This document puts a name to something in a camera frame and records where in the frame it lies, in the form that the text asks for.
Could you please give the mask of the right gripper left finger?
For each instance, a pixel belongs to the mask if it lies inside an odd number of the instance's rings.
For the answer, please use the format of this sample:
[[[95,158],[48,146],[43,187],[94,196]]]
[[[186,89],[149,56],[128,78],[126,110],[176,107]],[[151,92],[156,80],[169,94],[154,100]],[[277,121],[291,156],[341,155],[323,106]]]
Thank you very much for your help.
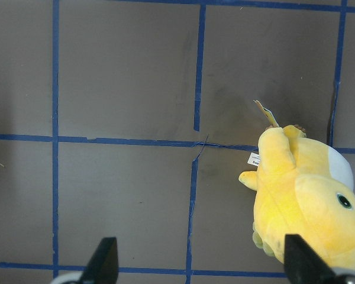
[[[105,237],[84,269],[79,283],[116,283],[118,275],[117,238]]]

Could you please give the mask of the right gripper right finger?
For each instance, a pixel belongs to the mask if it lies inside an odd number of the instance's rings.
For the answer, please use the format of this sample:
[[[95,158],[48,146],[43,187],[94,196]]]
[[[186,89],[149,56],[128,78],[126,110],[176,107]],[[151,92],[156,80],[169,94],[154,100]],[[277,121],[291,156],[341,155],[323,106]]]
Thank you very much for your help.
[[[283,263],[290,283],[340,283],[333,269],[299,234],[285,235]]]

